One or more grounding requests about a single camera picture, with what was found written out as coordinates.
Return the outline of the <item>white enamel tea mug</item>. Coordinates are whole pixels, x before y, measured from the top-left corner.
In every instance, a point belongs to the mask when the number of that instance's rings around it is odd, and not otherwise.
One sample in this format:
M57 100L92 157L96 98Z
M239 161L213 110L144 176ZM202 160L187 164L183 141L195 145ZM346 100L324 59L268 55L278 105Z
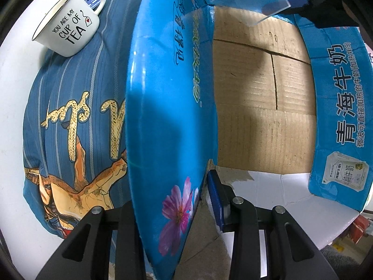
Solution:
M86 0L59 0L43 17L32 41L68 58L81 51L97 32L106 0L93 10Z

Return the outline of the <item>blue striped printed cloth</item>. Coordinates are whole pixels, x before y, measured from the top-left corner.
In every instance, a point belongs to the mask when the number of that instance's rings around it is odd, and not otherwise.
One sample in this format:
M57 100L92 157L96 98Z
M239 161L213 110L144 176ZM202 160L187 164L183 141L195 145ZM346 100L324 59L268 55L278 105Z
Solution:
M23 119L23 195L41 225L66 238L91 208L130 200L126 81L142 0L106 0L90 42L48 50Z

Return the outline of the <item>blue milk cardboard box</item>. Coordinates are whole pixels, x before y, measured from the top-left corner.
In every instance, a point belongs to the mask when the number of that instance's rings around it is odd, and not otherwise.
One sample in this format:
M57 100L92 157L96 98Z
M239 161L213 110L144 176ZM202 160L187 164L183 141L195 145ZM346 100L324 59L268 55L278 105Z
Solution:
M317 28L206 0L142 0L126 150L157 279L227 279L208 169L253 205L282 205L318 248L372 198L372 65L357 27Z

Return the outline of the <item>red box on floor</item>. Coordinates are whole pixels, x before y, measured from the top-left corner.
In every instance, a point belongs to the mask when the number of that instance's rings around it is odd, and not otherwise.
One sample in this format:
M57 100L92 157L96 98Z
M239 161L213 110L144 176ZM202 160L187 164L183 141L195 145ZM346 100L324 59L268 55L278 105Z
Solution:
M372 221L359 215L348 228L348 237L354 244L357 244L364 235L372 232Z

